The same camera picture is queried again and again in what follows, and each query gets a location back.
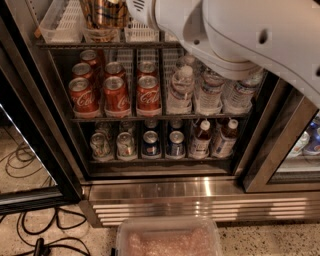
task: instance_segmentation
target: beverage cooler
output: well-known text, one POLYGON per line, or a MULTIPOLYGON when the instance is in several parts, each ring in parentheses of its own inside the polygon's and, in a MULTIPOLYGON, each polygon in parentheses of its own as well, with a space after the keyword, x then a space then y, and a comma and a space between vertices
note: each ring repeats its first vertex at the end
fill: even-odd
POLYGON ((54 180, 0 194, 2 214, 79 203, 94 227, 318 218, 318 109, 275 74, 224 79, 132 18, 88 28, 75 0, 0 10, 0 103, 54 180))

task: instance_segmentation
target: food container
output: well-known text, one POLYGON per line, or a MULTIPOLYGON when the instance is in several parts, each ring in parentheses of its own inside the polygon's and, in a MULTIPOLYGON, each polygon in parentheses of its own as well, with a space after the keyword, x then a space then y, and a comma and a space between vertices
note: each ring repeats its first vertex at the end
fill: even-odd
POLYGON ((118 228, 117 256, 222 256, 215 222, 204 217, 147 217, 118 228))

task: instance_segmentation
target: coca-cola logo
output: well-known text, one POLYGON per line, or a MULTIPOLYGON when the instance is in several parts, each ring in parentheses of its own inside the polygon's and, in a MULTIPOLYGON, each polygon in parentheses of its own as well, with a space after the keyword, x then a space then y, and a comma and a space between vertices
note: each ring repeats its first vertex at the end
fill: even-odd
POLYGON ((73 98, 73 101, 79 106, 88 106, 92 104, 95 100, 94 93, 92 91, 86 91, 79 98, 73 98))
POLYGON ((138 92, 138 98, 139 101, 144 104, 156 103, 160 99, 160 91, 149 91, 146 93, 138 92))
POLYGON ((126 106, 130 104, 129 97, 124 95, 118 102, 118 109, 124 109, 126 106))

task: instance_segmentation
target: plastic bottle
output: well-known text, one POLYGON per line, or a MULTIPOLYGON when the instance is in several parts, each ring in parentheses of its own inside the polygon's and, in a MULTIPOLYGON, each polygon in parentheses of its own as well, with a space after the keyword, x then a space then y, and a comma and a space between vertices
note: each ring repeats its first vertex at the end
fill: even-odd
POLYGON ((232 149, 238 138, 238 121, 230 119, 223 125, 212 147, 212 156, 225 158, 232 154, 232 149))
POLYGON ((171 114, 189 114, 192 108, 192 96, 194 91, 193 70, 189 66, 183 66, 177 70, 168 86, 167 110, 171 114))
POLYGON ((189 156, 195 159, 205 158, 208 155, 211 136, 210 122, 208 120, 202 121, 200 126, 194 130, 194 136, 189 147, 189 156))

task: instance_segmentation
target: refrigerator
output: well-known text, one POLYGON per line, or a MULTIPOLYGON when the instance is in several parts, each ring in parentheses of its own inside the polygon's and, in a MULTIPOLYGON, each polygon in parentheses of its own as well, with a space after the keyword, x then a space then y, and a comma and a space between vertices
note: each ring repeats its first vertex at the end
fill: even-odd
POLYGON ((180 44, 162 31, 154 35, 157 40, 129 42, 128 31, 123 30, 114 42, 90 42, 82 34, 78 42, 47 42, 39 36, 39 26, 56 2, 0 3, 0 104, 54 180, 49 187, 0 194, 0 214, 77 203, 93 227, 116 226, 128 218, 147 216, 206 216, 215 221, 318 218, 317 152, 307 155, 301 148, 292 156, 317 119, 318 109, 302 93, 266 71, 248 113, 222 111, 203 116, 192 109, 189 114, 168 114, 166 61, 175 63, 184 55, 180 44), (85 50, 102 52, 106 63, 126 65, 131 116, 110 117, 104 111, 94 118, 75 114, 68 85, 72 67, 85 50), (135 103, 137 64, 143 54, 157 63, 162 90, 162 109, 156 116, 162 151, 156 159, 145 159, 141 152, 143 125, 151 119, 139 115, 135 103), (223 118, 239 122, 232 154, 225 158, 166 158, 168 121, 182 119, 190 127, 199 118, 211 123, 223 118), (122 121, 136 125, 137 157, 122 160, 113 141, 113 159, 94 159, 90 139, 96 123, 111 124, 117 135, 122 121))

